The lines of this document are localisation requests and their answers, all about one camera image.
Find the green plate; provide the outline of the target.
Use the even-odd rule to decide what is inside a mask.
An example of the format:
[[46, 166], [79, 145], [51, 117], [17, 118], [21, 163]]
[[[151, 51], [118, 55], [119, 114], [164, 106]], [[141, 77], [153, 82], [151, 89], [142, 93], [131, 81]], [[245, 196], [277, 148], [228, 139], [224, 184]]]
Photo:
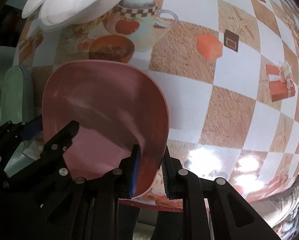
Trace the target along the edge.
[[[31, 73], [20, 66], [7, 70], [1, 91], [1, 120], [14, 124], [30, 121], [35, 117], [33, 100], [33, 83]], [[12, 176], [33, 162], [24, 154], [32, 140], [20, 143], [8, 162], [5, 172]]]

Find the pink plate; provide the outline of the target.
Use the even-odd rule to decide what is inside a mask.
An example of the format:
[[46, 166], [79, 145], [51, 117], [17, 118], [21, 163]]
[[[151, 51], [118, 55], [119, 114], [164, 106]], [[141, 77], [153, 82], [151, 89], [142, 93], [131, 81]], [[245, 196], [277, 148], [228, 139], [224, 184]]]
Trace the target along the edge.
[[79, 123], [64, 154], [72, 178], [103, 176], [138, 144], [141, 159], [135, 196], [153, 185], [167, 144], [169, 111], [161, 89], [144, 71], [114, 61], [66, 63], [45, 85], [42, 116], [45, 140], [69, 122]]

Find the white cushioned seat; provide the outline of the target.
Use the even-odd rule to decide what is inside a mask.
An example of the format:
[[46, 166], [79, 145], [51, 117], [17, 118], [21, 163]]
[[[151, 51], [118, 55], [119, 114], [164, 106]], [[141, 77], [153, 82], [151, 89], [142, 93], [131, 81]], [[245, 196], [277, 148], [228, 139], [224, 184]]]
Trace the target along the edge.
[[299, 234], [299, 176], [286, 191], [250, 205], [280, 239], [296, 239]]

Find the patterned checkered tablecloth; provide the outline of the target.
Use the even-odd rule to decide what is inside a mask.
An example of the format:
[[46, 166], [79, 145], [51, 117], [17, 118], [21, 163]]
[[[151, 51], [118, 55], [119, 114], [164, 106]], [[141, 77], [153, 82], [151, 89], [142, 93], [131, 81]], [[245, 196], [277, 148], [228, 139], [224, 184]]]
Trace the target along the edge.
[[13, 63], [33, 77], [36, 110], [58, 66], [92, 43], [127, 37], [130, 64], [161, 87], [168, 148], [205, 179], [224, 177], [247, 200], [292, 186], [299, 174], [299, 8], [292, 0], [140, 0], [156, 17], [116, 8], [53, 33], [29, 17]]

